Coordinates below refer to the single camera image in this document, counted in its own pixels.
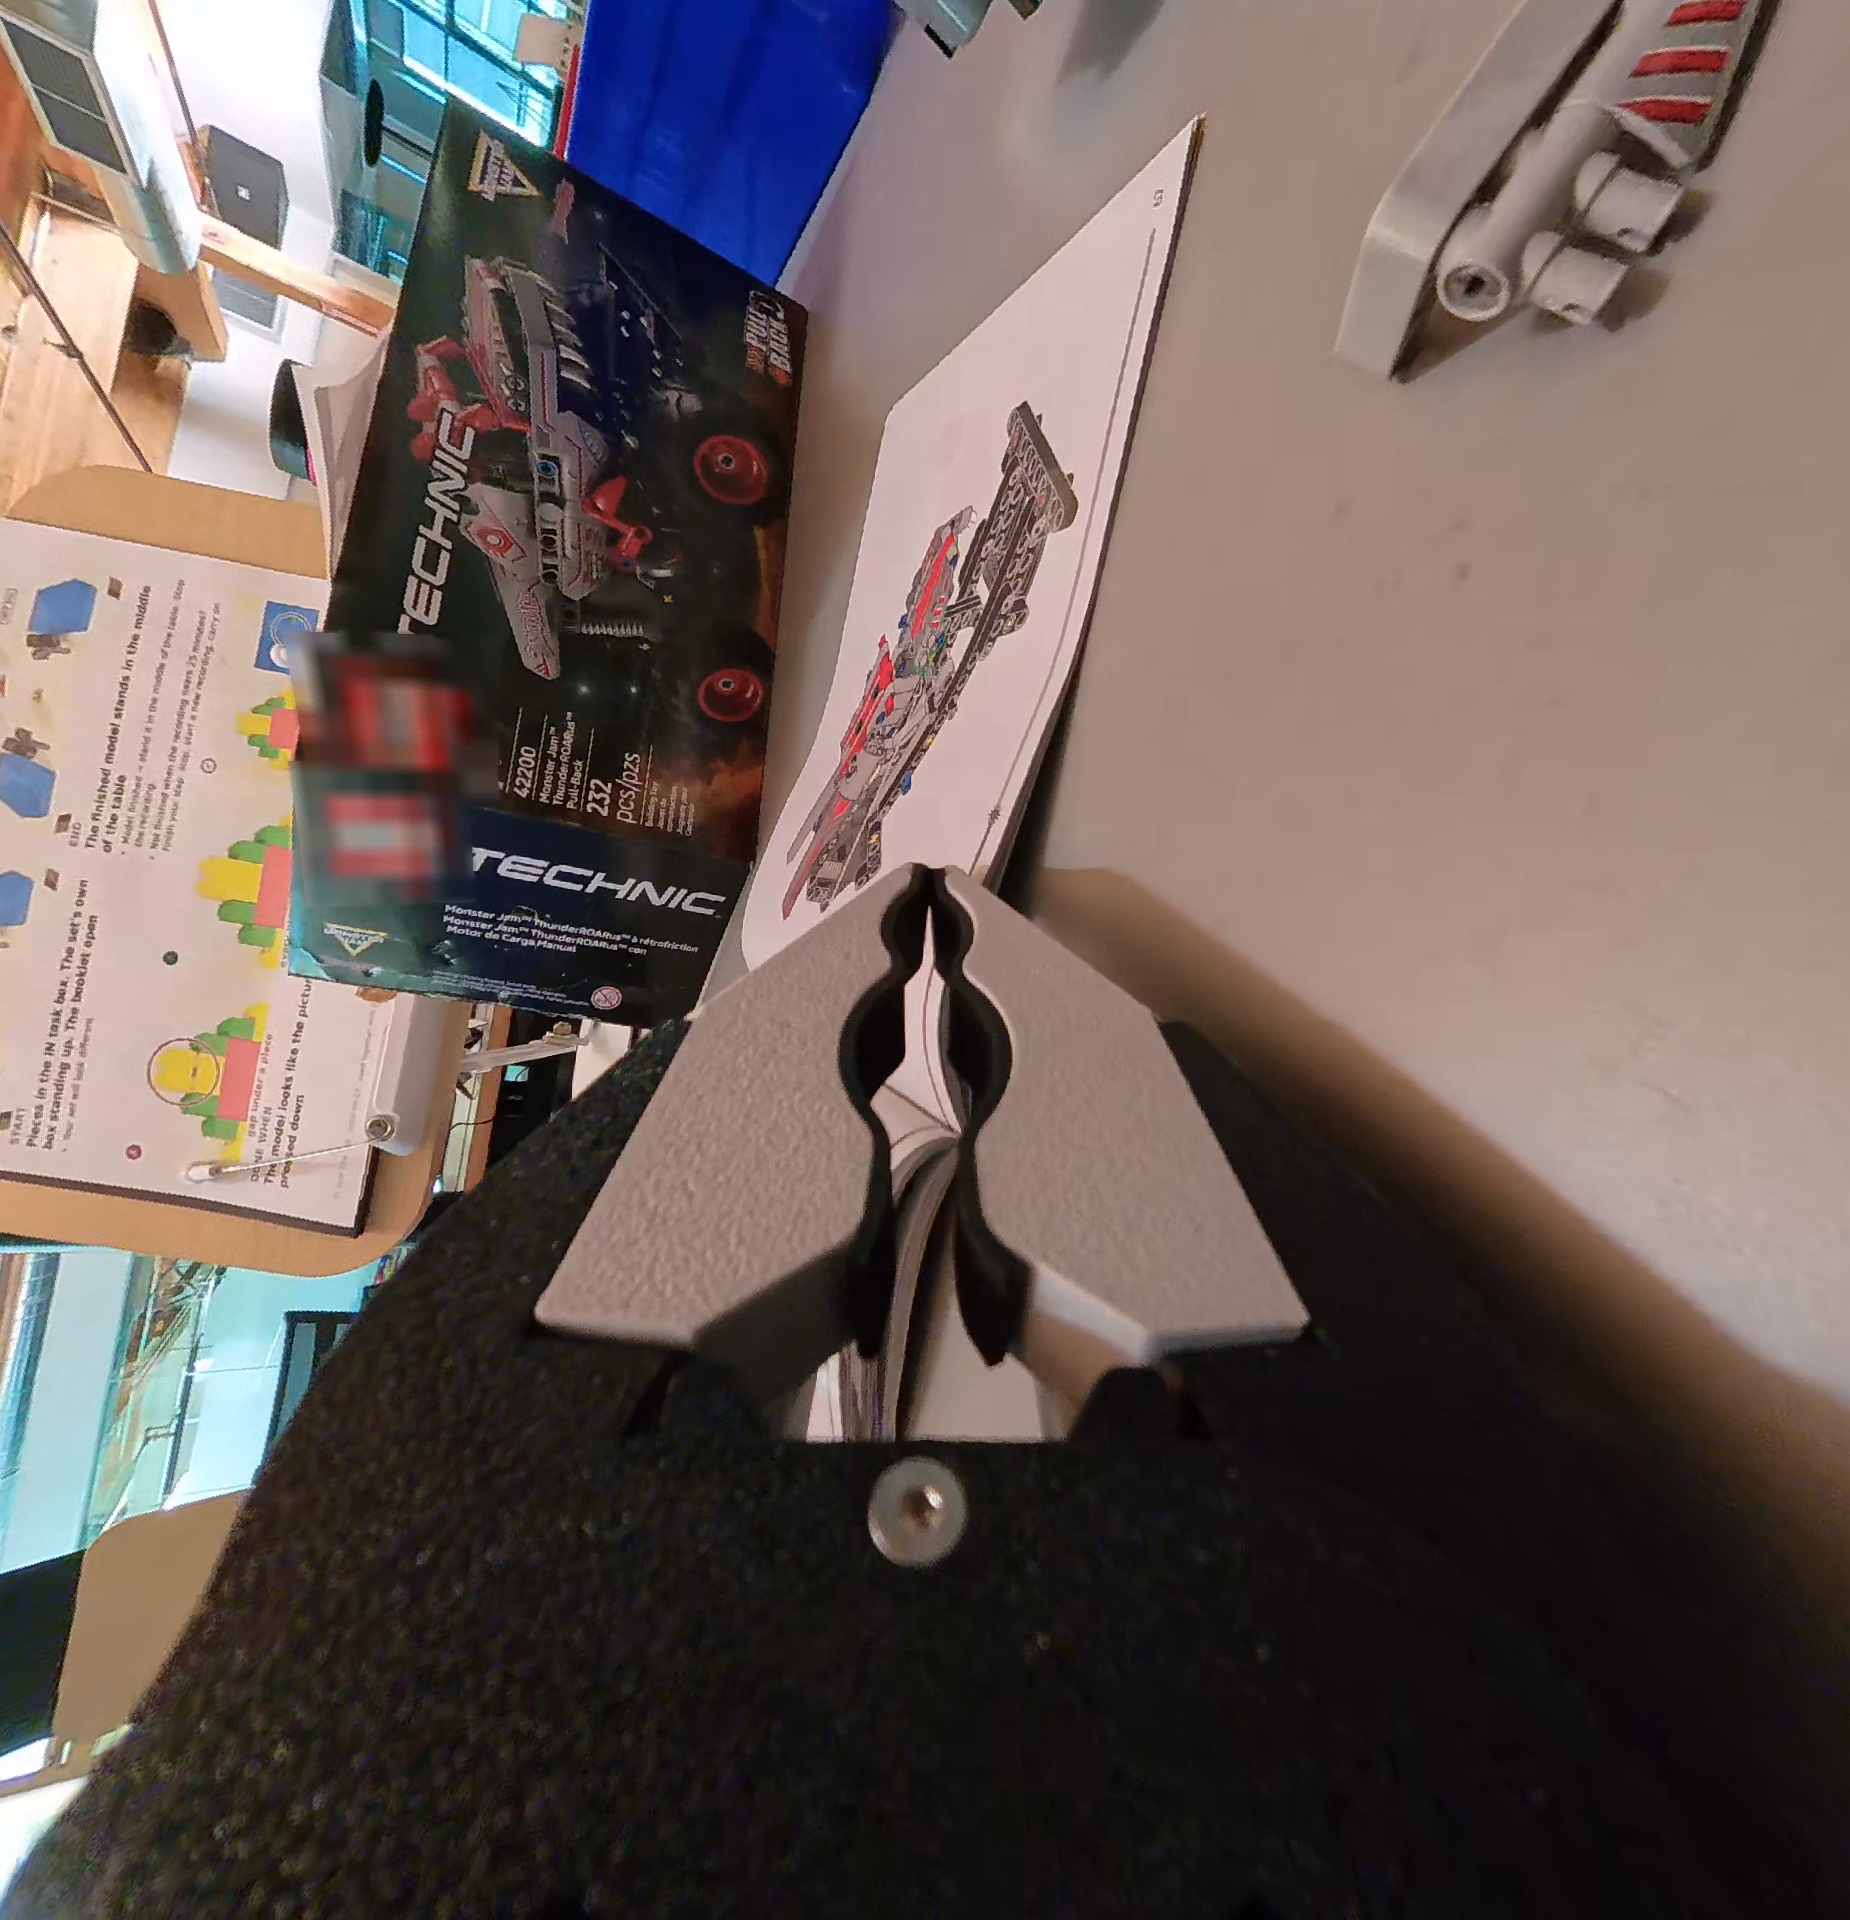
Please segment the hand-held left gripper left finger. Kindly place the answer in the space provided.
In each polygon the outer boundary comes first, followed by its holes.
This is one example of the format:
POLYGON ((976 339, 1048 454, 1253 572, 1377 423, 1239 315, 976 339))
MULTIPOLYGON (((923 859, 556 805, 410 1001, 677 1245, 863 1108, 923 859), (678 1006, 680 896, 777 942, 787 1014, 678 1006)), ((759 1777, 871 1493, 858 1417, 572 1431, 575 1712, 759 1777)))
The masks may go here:
POLYGON ((690 1021, 535 1307, 714 1363, 873 1352, 895 1290, 889 1133, 932 880, 915 863, 690 1021))

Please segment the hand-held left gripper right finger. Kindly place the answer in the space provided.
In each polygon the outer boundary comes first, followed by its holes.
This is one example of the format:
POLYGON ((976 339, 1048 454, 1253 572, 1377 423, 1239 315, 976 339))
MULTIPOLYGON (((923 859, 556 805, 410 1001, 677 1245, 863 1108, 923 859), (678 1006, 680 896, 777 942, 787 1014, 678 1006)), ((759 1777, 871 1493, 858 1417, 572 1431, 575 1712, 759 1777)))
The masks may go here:
POLYGON ((1311 1314, 1152 1013, 961 869, 932 876, 959 1119, 952 1274, 987 1365, 1072 1431, 1108 1374, 1298 1341, 1311 1314))

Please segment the white instruction booklet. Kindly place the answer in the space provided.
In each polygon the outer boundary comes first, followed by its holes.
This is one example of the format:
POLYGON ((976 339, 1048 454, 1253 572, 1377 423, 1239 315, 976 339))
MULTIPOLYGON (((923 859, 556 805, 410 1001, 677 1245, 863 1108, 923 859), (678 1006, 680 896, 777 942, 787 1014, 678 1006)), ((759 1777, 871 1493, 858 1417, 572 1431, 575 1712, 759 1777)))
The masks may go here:
MULTIPOLYGON (((749 972, 910 863, 998 893, 1096 599, 1198 139, 1187 126, 893 410, 823 725, 752 872, 749 972)), ((873 1096, 897 1216, 888 1326, 873 1358, 847 1341, 820 1365, 841 1379, 841 1441, 893 1456, 1065 1435, 961 1319, 938 1011, 930 908, 905 1056, 873 1096)))

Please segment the grey desk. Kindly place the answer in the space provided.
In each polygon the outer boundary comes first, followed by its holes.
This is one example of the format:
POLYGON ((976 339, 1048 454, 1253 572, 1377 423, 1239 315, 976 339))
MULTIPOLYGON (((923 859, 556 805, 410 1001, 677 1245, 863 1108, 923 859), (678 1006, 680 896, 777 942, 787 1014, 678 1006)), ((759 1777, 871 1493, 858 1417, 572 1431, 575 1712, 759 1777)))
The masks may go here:
POLYGON ((889 407, 1202 115, 1033 898, 1381 1141, 1638 1417, 1850 1500, 1850 5, 1779 5, 1638 318, 1388 384, 1334 356, 1359 237, 1506 12, 901 32, 791 274, 766 820, 889 407))

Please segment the task instruction sheet on clipboard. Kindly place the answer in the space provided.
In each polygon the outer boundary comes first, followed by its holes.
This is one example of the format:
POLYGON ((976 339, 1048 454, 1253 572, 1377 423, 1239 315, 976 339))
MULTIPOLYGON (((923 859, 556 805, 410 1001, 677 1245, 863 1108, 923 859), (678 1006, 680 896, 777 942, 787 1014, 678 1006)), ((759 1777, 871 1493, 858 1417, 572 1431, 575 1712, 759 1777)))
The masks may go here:
MULTIPOLYGON (((112 537, 292 577, 311 577, 324 564, 311 505, 136 468, 52 473, 7 515, 88 539, 112 537)), ((434 1044, 421 1130, 410 1154, 377 1155, 357 1234, 259 1217, 225 1199, 195 1203, 0 1174, 0 1239, 92 1245, 292 1277, 334 1277, 382 1260, 418 1231, 429 1206, 450 1152, 458 1071, 474 1017, 466 1001, 410 995, 410 1006, 416 1008, 421 1034, 434 1044)))

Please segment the printed instruction sheet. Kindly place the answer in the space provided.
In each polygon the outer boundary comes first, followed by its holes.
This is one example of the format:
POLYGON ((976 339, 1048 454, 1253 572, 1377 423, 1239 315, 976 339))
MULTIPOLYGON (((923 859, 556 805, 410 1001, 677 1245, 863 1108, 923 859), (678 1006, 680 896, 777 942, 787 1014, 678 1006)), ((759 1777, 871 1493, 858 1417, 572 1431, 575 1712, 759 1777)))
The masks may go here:
POLYGON ((0 1179, 362 1228, 391 1011, 286 969, 327 599, 0 517, 0 1179))

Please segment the tan wooden board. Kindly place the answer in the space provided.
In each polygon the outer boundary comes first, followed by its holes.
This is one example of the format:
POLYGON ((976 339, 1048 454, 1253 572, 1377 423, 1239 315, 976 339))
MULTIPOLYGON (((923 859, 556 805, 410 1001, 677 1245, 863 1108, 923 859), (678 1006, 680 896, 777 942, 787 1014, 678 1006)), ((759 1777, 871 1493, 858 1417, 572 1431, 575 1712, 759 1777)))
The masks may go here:
POLYGON ((122 1519, 83 1551, 51 1716, 51 1769, 88 1771, 133 1722, 195 1613, 245 1500, 226 1493, 122 1519))

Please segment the dark toy set box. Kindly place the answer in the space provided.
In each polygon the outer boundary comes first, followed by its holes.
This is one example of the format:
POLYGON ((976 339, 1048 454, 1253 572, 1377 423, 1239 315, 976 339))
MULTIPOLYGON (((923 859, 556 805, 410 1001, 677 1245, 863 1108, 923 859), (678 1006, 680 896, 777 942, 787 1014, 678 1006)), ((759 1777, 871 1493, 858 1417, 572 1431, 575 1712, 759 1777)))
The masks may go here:
POLYGON ((289 972, 690 1013, 757 847, 807 315, 444 112, 292 660, 289 972))

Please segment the grey toy panel red stripes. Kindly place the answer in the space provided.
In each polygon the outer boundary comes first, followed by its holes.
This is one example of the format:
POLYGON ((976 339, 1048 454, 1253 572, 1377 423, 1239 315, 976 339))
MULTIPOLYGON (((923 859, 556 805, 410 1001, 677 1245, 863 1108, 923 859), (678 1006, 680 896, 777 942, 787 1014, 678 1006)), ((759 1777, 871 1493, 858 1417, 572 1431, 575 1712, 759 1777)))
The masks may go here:
POLYGON ((1361 239, 1339 361, 1398 380, 1429 323, 1597 323, 1728 129, 1778 5, 1526 2, 1361 239))

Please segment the wooden shelf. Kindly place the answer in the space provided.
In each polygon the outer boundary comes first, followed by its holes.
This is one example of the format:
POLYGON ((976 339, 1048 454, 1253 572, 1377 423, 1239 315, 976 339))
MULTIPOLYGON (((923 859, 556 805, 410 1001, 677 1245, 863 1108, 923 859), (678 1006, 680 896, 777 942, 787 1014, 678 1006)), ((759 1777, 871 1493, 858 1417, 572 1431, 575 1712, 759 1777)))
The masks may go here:
POLYGON ((168 472, 190 369, 229 347, 208 266, 146 261, 123 185, 46 107, 88 145, 116 128, 96 88, 38 97, 0 32, 0 512, 73 467, 168 472))

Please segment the blue plastic bin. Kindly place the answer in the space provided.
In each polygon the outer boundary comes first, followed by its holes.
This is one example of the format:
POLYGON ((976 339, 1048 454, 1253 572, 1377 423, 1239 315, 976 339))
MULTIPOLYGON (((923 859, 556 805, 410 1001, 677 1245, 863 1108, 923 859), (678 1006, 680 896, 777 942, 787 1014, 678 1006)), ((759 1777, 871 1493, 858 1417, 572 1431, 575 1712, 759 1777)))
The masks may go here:
POLYGON ((888 2, 591 2, 562 154, 777 282, 895 28, 888 2))

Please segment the black speaker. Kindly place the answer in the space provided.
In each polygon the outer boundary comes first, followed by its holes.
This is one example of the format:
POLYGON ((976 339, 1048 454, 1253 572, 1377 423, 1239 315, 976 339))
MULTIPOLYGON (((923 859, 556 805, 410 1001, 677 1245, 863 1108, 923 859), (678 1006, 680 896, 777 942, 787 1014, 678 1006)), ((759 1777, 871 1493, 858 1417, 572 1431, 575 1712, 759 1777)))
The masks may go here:
POLYGON ((195 129, 195 156, 218 221, 280 252, 289 219, 284 166, 218 126, 195 129))

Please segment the white air conditioner unit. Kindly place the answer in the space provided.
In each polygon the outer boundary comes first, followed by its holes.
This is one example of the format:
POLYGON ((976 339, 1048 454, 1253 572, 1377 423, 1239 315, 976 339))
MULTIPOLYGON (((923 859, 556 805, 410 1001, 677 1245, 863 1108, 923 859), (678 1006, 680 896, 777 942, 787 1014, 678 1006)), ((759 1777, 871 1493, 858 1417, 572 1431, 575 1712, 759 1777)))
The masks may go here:
POLYGON ((0 47, 48 140, 96 172, 114 227, 159 276, 191 276, 203 216, 133 2, 0 2, 0 47))

